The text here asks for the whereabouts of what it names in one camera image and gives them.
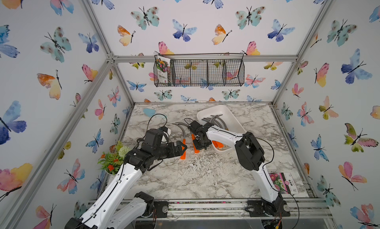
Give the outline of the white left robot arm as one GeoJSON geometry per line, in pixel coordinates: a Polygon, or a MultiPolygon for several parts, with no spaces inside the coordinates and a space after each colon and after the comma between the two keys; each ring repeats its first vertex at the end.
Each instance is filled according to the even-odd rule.
{"type": "Polygon", "coordinates": [[[124,163],[97,201],[79,218],[71,218],[67,229],[123,229],[139,217],[156,219],[154,197],[139,192],[132,202],[118,209],[120,203],[141,178],[143,173],[154,168],[155,160],[164,160],[183,155],[187,146],[176,143],[136,145],[126,154],[124,163]]]}

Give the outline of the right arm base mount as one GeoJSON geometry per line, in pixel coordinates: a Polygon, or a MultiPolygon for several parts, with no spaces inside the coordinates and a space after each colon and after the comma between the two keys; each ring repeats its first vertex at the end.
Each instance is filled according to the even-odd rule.
{"type": "Polygon", "coordinates": [[[268,202],[261,198],[260,200],[248,200],[244,210],[249,213],[250,217],[290,217],[290,208],[284,201],[280,193],[273,202],[268,202]]]}

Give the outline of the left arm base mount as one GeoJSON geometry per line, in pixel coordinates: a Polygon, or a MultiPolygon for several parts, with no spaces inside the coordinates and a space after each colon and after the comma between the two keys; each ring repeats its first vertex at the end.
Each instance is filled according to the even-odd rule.
{"type": "Polygon", "coordinates": [[[145,211],[138,214],[138,218],[167,218],[169,211],[168,201],[150,201],[146,203],[145,211]]]}

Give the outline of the labelled wooden sickle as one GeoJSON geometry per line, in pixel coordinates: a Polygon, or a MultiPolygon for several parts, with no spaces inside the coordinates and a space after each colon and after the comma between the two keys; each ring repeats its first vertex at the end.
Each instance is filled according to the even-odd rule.
{"type": "Polygon", "coordinates": [[[205,121],[205,122],[208,122],[208,123],[212,123],[212,124],[218,126],[219,128],[222,128],[224,130],[228,130],[227,124],[221,118],[221,116],[222,116],[222,114],[220,114],[220,115],[211,115],[210,117],[202,118],[202,120],[205,121]]]}

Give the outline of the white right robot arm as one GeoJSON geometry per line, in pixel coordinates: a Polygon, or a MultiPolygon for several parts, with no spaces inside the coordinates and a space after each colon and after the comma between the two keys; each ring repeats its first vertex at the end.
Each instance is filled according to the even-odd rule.
{"type": "Polygon", "coordinates": [[[264,204],[274,211],[279,210],[280,205],[283,203],[283,198],[269,178],[265,165],[264,150],[251,132],[246,132],[245,134],[233,133],[214,124],[206,123],[201,125],[197,121],[192,121],[189,129],[196,137],[194,146],[199,150],[206,149],[213,142],[234,147],[239,163],[243,168],[251,171],[259,186],[264,204]]]}

